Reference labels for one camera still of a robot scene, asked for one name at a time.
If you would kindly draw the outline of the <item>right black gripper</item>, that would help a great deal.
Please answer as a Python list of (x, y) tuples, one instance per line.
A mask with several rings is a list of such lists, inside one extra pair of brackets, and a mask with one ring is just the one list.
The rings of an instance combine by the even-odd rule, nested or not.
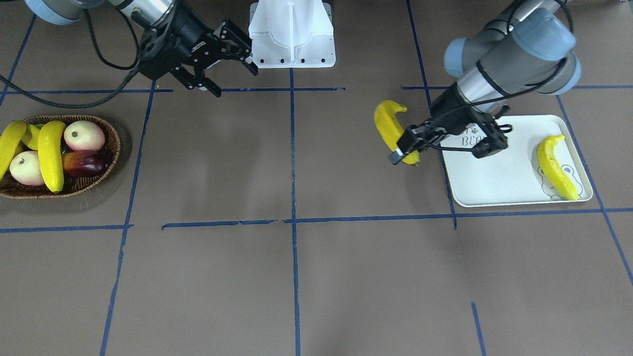
[(138, 68), (149, 79), (171, 74), (183, 87), (219, 98), (222, 89), (205, 70), (220, 58), (239, 61), (252, 75), (259, 73), (252, 40), (235, 23), (223, 20), (213, 32), (190, 6), (174, 5), (160, 23), (144, 30)]

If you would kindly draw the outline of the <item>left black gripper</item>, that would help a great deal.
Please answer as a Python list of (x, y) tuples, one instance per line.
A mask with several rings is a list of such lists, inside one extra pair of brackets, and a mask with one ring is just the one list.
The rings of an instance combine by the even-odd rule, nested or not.
[[(495, 155), (509, 147), (505, 133), (509, 125), (499, 126), (496, 117), (482, 113), (468, 106), (457, 87), (449, 87), (430, 106), (431, 117), (425, 125), (409, 126), (397, 144), (402, 151), (400, 156), (407, 156), (413, 151), (426, 149), (470, 152), (475, 158)], [(484, 138), (471, 148), (442, 147), (440, 142), (449, 135), (460, 135), (470, 124), (475, 124), (484, 133)]]

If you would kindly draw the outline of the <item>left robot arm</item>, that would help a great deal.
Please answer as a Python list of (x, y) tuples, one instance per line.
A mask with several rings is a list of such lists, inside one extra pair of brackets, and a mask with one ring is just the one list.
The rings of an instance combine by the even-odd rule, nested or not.
[(391, 164), (430, 149), (484, 158), (508, 148), (512, 126), (497, 120), (509, 99), (563, 94), (578, 82), (573, 31), (567, 1), (515, 0), (477, 36), (452, 41), (445, 71), (455, 82), (432, 101), (429, 119), (391, 139)]

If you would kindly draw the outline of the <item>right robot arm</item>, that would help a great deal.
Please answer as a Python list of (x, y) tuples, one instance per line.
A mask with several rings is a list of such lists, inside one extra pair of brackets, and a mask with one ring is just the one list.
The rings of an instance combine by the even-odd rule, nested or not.
[(237, 61), (252, 75), (259, 70), (252, 59), (252, 41), (235, 23), (222, 20), (213, 29), (185, 0), (28, 0), (29, 9), (45, 22), (70, 25), (91, 10), (115, 11), (133, 35), (135, 58), (120, 70), (157, 80), (172, 75), (186, 89), (206, 90), (220, 97), (222, 89), (206, 76), (221, 61)]

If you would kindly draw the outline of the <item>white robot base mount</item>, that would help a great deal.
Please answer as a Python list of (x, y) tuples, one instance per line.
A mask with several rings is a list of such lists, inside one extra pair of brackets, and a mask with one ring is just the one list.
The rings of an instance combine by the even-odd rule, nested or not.
[(248, 34), (258, 68), (335, 66), (332, 9), (322, 0), (258, 0), (250, 6)]

